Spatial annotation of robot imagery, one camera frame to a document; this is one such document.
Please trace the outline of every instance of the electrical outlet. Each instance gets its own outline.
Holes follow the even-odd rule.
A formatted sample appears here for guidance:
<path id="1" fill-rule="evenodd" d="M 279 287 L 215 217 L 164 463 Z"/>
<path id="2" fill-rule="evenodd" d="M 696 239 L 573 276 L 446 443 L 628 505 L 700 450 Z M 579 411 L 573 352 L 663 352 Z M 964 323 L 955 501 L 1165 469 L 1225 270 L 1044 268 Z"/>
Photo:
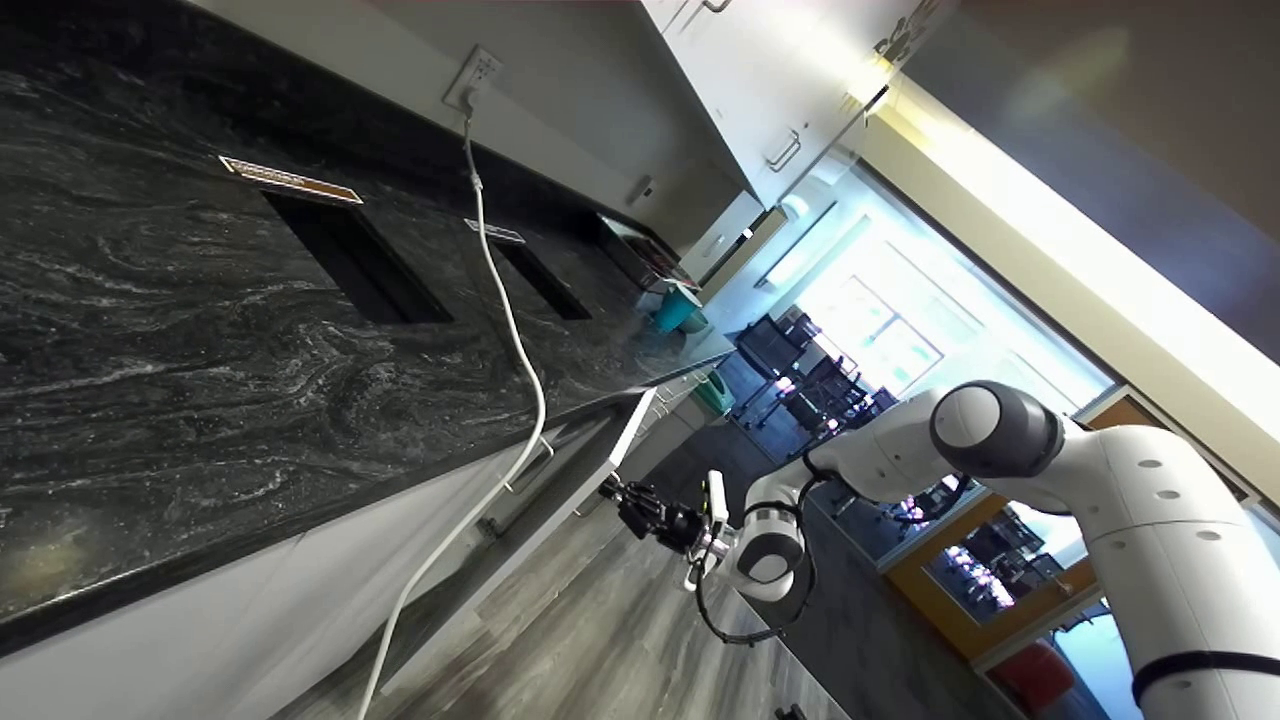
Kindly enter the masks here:
<path id="1" fill-rule="evenodd" d="M 472 45 L 463 68 L 451 76 L 445 104 L 457 113 L 472 113 L 469 99 L 475 104 L 494 79 L 503 76 L 503 62 Z"/>

